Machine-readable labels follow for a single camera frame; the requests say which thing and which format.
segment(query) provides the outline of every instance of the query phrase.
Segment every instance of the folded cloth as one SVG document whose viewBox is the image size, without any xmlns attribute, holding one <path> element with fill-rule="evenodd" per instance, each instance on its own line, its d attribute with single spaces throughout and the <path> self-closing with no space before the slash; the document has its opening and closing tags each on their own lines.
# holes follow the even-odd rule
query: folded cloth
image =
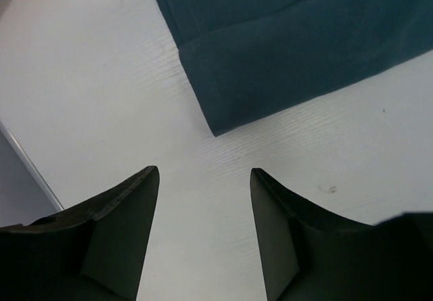
<svg viewBox="0 0 433 301">
<path fill-rule="evenodd" d="M 433 48 L 433 0 L 157 0 L 211 131 Z"/>
</svg>

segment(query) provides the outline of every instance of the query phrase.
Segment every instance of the white tabletop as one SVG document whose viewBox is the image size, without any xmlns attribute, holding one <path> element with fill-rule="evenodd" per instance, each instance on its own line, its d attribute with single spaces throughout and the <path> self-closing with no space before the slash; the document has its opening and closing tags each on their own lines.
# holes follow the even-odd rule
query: white tabletop
<svg viewBox="0 0 433 301">
<path fill-rule="evenodd" d="M 0 13 L 0 117 L 65 207 L 160 169 L 138 300 L 265 300 L 252 167 L 365 223 L 433 210 L 433 53 L 215 138 L 155 0 Z"/>
</svg>

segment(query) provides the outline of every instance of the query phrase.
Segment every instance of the wood grain texture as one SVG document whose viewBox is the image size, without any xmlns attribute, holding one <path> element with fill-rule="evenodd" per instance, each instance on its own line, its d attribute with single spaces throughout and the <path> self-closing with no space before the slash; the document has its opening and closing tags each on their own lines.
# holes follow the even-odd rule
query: wood grain texture
<svg viewBox="0 0 433 301">
<path fill-rule="evenodd" d="M 155 0 L 0 2 L 0 116 L 63 205 L 160 168 L 138 300 L 265 300 L 252 167 L 366 223 L 433 209 L 433 53 L 214 138 Z"/>
</svg>

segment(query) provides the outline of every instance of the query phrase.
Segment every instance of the teal fabric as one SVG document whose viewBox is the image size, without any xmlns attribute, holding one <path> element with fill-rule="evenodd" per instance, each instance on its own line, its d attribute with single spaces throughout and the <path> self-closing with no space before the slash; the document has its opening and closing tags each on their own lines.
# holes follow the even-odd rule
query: teal fabric
<svg viewBox="0 0 433 301">
<path fill-rule="evenodd" d="M 157 0 L 215 135 L 433 48 L 433 0 Z"/>
</svg>

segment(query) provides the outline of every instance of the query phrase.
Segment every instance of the gray floor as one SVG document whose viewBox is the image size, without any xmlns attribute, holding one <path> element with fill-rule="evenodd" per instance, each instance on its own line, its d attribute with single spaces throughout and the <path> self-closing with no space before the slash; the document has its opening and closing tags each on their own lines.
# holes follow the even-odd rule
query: gray floor
<svg viewBox="0 0 433 301">
<path fill-rule="evenodd" d="M 56 213 L 35 178 L 0 131 L 0 227 Z"/>
</svg>

